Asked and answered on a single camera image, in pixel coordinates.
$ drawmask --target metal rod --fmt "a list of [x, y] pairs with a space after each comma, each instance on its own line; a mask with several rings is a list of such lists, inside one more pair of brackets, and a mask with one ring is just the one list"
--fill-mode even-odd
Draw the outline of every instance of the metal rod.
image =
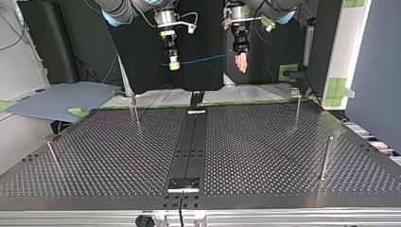
[[58, 162], [59, 162], [59, 159], [57, 158], [56, 153], [54, 152], [54, 149], [53, 149], [53, 147], [51, 146], [51, 143], [50, 143], [50, 142], [47, 142], [46, 144], [47, 144], [47, 146], [48, 146], [49, 149], [50, 149], [51, 156], [53, 156], [53, 159], [56, 161], [56, 163], [58, 163]]
[[327, 170], [328, 160], [330, 158], [331, 148], [333, 147], [333, 140], [334, 140], [333, 136], [328, 137], [327, 147], [326, 147], [325, 154], [324, 154], [324, 162], [323, 162], [323, 168], [322, 168], [322, 174], [321, 174], [321, 181], [325, 181], [325, 174], [326, 174], [326, 170]]
[[298, 119], [298, 116], [300, 115], [301, 98], [302, 98], [302, 96], [299, 96], [299, 97], [298, 97], [297, 119]]

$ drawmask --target metal bracket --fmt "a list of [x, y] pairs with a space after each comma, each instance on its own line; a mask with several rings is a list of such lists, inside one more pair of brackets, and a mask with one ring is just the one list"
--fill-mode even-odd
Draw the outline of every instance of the metal bracket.
[[195, 227], [206, 227], [206, 216], [204, 214], [196, 214], [194, 219], [194, 226]]
[[168, 193], [198, 193], [200, 192], [200, 179], [171, 179], [167, 191]]
[[289, 96], [291, 98], [298, 98], [298, 106], [297, 106], [297, 119], [298, 119], [298, 116], [300, 114], [300, 108], [301, 108], [301, 98], [302, 98], [301, 91], [298, 88], [290, 88]]
[[191, 106], [188, 110], [188, 114], [205, 114], [206, 111], [199, 107], [198, 104], [203, 102], [204, 91], [202, 92], [194, 92], [191, 96]]
[[155, 216], [154, 222], [156, 227], [167, 227], [167, 217], [166, 216]]
[[166, 26], [188, 26], [188, 33], [189, 33], [189, 34], [194, 34], [194, 33], [195, 33], [195, 29], [197, 28], [196, 25], [190, 24], [190, 23], [187, 23], [187, 22], [183, 22], [183, 21], [174, 22], [174, 23], [162, 24], [162, 25], [159, 25], [159, 26], [157, 26], [157, 27], [160, 28], [160, 27], [166, 27]]
[[353, 90], [347, 88], [347, 90], [345, 92], [345, 96], [350, 97], [350, 98], [355, 98], [355, 92]]

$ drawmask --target wire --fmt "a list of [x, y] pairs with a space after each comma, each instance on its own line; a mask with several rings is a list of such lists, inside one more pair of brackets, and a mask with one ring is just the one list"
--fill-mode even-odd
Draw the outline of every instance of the wire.
[[313, 94], [315, 94], [316, 99], [318, 99], [318, 102], [319, 102], [319, 104], [320, 104], [321, 107], [322, 107], [322, 106], [323, 106], [323, 105], [322, 105], [322, 101], [319, 100], [319, 98], [316, 96], [318, 93], [316, 92], [315, 89], [313, 89], [312, 84], [310, 83], [310, 80], [309, 80], [309, 78], [308, 78], [307, 75], [306, 75], [306, 72], [304, 72], [304, 76], [305, 76], [306, 82], [309, 84], [310, 89], [312, 89]]
[[92, 6], [88, 3], [88, 0], [83, 0], [83, 1], [85, 2], [86, 6], [88, 6], [90, 9], [92, 9], [93, 11], [95, 11], [95, 12], [97, 12], [97, 13], [99, 13], [99, 14], [102, 14], [101, 11], [99, 11], [98, 9], [92, 7]]
[[178, 210], [178, 213], [180, 215], [180, 223], [181, 223], [181, 227], [184, 227], [184, 223], [183, 223], [183, 210], [182, 210], [182, 206], [183, 206], [183, 193], [181, 194], [181, 201], [180, 201], [180, 208]]
[[[216, 56], [212, 56], [206, 59], [200, 59], [200, 60], [194, 60], [194, 61], [185, 61], [185, 62], [180, 62], [180, 64], [192, 64], [192, 63], [198, 63], [198, 62], [203, 62], [203, 61], [210, 61], [213, 59], [219, 59], [219, 58], [225, 58], [228, 56], [232, 56], [235, 55], [235, 53], [230, 53], [230, 54], [223, 54], [223, 55], [216, 55]], [[167, 63], [160, 63], [161, 66], [168, 66]]]
[[18, 43], [24, 38], [25, 34], [26, 34], [26, 30], [24, 29], [24, 30], [23, 30], [23, 33], [22, 33], [21, 36], [20, 36], [20, 38], [19, 38], [14, 44], [11, 44], [11, 45], [8, 45], [8, 46], [5, 46], [5, 47], [0, 48], [0, 51], [7, 50], [7, 49], [9, 49], [9, 48], [12, 48], [12, 47], [15, 46], [16, 44], [18, 44]]
[[[9, 20], [5, 16], [3, 16], [1, 13], [0, 13], [0, 16], [3, 17], [3, 19], [7, 23], [7, 25], [9, 25], [9, 28], [11, 28], [11, 30], [19, 37], [21, 34], [14, 28], [14, 26], [12, 26], [12, 24], [9, 22]], [[23, 38], [23, 41], [24, 41], [24, 43], [29, 44], [29, 41], [25, 40], [24, 38]]]
[[81, 60], [78, 57], [75, 57], [76, 61], [79, 62], [79, 64], [82, 66], [82, 68], [84, 68], [86, 70], [86, 81], [88, 80], [88, 77], [93, 78], [96, 82], [99, 82], [99, 78], [97, 76], [97, 73], [95, 72], [95, 70], [91, 67], [90, 64], [88, 64], [87, 62]]
[[253, 16], [253, 30], [256, 32], [257, 36], [259, 37], [259, 39], [261, 41], [263, 41], [265, 44], [271, 44], [270, 42], [266, 41], [265, 39], [263, 39], [262, 35], [260, 35], [259, 31], [256, 28], [256, 16], [257, 13], [259, 12], [259, 10], [262, 9], [262, 7], [265, 5], [265, 0], [262, 0], [262, 2], [260, 3], [259, 7], [257, 7], [257, 9], [254, 11], [254, 16]]
[[184, 17], [187, 17], [187, 16], [190, 16], [190, 15], [195, 15], [194, 25], [196, 25], [198, 23], [198, 13], [197, 12], [188, 12], [188, 13], [184, 14], [183, 16], [180, 16], [180, 19], [184, 18]]
[[110, 66], [109, 72], [107, 72], [106, 77], [103, 79], [103, 81], [102, 81], [101, 83], [105, 83], [105, 82], [106, 82], [106, 79], [107, 79], [107, 78], [109, 77], [109, 75], [111, 74], [111, 72], [112, 72], [112, 70], [113, 70], [113, 68], [114, 68], [114, 65], [115, 65], [115, 61], [117, 60], [117, 57], [118, 57], [118, 54], [115, 53], [114, 60], [113, 60], [112, 65]]
[[258, 30], [257, 28], [256, 28], [254, 31], [256, 32], [257, 36], [259, 37], [259, 39], [260, 39], [263, 43], [265, 43], [265, 44], [271, 44], [270, 42], [266, 41], [266, 40], [262, 37], [262, 35], [259, 33], [259, 30]]
[[149, 26], [151, 26], [151, 27], [157, 27], [156, 25], [154, 25], [154, 24], [152, 24], [150, 21], [149, 21], [149, 19], [148, 19], [148, 17], [145, 15], [145, 13], [136, 5], [136, 3], [135, 2], [133, 2], [132, 0], [128, 0], [128, 1], [130, 1], [131, 2], [131, 6], [135, 9], [135, 11], [137, 11], [139, 14], [141, 14], [141, 16], [144, 18], [144, 20], [148, 23], [148, 25]]

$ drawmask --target metal post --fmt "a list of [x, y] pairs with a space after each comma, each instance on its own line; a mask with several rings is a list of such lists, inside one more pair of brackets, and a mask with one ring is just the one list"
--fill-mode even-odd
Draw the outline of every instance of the metal post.
[[300, 115], [301, 98], [302, 98], [302, 96], [299, 96], [299, 97], [298, 97], [297, 119], [298, 119], [298, 116]]
[[54, 161], [56, 161], [56, 163], [58, 163], [58, 162], [59, 162], [59, 159], [57, 158], [56, 153], [54, 152], [54, 149], [53, 149], [53, 147], [51, 146], [51, 143], [50, 143], [50, 142], [47, 142], [47, 146], [49, 147], [51, 156], [53, 157]]
[[333, 146], [333, 140], [334, 140], [333, 136], [328, 137], [327, 147], [326, 147], [325, 154], [324, 154], [324, 162], [323, 162], [323, 168], [322, 168], [322, 173], [321, 173], [321, 181], [325, 181], [325, 173], [327, 170], [328, 160], [330, 158], [331, 148]]
[[53, 157], [54, 161], [56, 161], [56, 163], [59, 162], [59, 159], [56, 155], [56, 152], [53, 149], [53, 142], [57, 141], [58, 139], [60, 139], [60, 135], [59, 134], [51, 134], [45, 137], [44, 142], [47, 144], [47, 146], [49, 147], [51, 156]]

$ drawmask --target black cable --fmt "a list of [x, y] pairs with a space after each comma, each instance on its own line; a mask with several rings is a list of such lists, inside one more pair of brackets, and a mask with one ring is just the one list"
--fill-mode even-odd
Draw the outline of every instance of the black cable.
[[19, 38], [14, 44], [11, 44], [11, 45], [8, 45], [8, 46], [6, 46], [6, 47], [1, 48], [0, 51], [7, 50], [7, 49], [9, 49], [9, 48], [12, 48], [12, 47], [15, 46], [16, 44], [18, 44], [20, 41], [23, 40], [23, 38], [24, 38], [24, 36], [25, 36], [25, 33], [26, 33], [26, 26], [25, 26], [25, 24], [24, 24], [24, 26], [23, 26], [23, 33], [21, 34], [20, 38]]
[[91, 65], [85, 61], [83, 61], [82, 59], [75, 57], [75, 59], [79, 62], [79, 64], [82, 66], [82, 68], [84, 68], [87, 72], [87, 76], [93, 78], [96, 82], [100, 82], [99, 78], [97, 76], [97, 73], [95, 72], [95, 70], [91, 67]]
[[178, 213], [179, 213], [179, 215], [180, 215], [181, 227], [184, 227], [184, 224], [183, 224], [183, 210], [182, 210], [182, 206], [183, 206], [183, 195], [181, 195], [181, 201], [180, 201], [180, 207], [179, 207]]
[[260, 3], [259, 7], [256, 9], [256, 11], [254, 12], [254, 16], [253, 16], [253, 30], [256, 32], [257, 36], [259, 37], [259, 39], [265, 43], [265, 44], [271, 44], [270, 42], [266, 41], [265, 39], [263, 39], [262, 35], [259, 33], [259, 31], [256, 28], [256, 16], [257, 16], [257, 12], [259, 12], [259, 10], [262, 9], [262, 7], [265, 5], [265, 0], [262, 0], [262, 2]]
[[307, 75], [306, 75], [306, 72], [304, 72], [304, 76], [305, 76], [306, 82], [307, 82], [307, 84], [309, 85], [310, 89], [312, 89], [312, 93], [315, 95], [316, 99], [318, 99], [318, 102], [319, 102], [319, 104], [320, 104], [321, 107], [322, 107], [322, 106], [323, 106], [323, 105], [322, 105], [322, 101], [319, 100], [319, 98], [316, 96], [318, 93], [316, 92], [315, 89], [313, 89], [312, 84], [310, 83], [310, 80], [309, 80], [309, 78], [308, 78]]

